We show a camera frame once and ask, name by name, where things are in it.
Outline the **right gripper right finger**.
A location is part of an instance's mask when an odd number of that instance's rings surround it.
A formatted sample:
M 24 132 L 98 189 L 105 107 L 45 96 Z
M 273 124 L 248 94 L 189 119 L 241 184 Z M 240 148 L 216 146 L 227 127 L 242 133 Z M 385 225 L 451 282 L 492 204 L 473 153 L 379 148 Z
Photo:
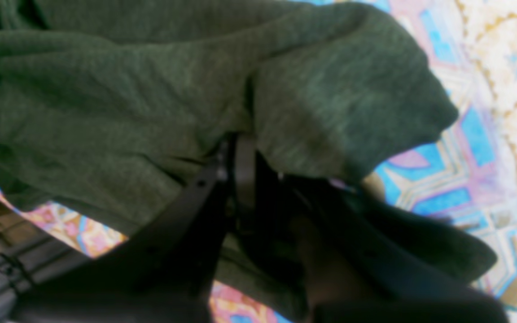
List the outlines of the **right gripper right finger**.
M 308 301 L 310 323 L 506 323 L 470 284 L 497 260 L 480 239 L 326 179 L 275 172 L 236 137 L 237 233 L 245 254 Z

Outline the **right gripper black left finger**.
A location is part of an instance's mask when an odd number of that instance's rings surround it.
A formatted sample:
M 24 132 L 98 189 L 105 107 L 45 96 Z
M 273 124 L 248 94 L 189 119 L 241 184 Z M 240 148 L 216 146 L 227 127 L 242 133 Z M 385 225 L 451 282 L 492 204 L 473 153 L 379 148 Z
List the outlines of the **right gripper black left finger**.
M 178 198 L 108 254 L 18 297 L 17 323 L 211 323 L 236 141 L 227 139 Z

